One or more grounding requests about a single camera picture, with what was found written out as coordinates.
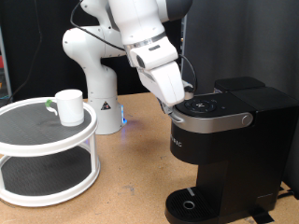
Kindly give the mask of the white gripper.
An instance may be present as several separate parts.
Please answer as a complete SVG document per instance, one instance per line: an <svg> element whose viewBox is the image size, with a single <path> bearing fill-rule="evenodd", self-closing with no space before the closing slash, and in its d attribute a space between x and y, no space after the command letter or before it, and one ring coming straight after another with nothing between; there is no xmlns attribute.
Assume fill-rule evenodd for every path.
<svg viewBox="0 0 299 224"><path fill-rule="evenodd" d="M181 74L175 59L176 48L169 41L133 48L129 53L141 83L157 98L166 115L174 111L172 105L184 100Z"/></svg>

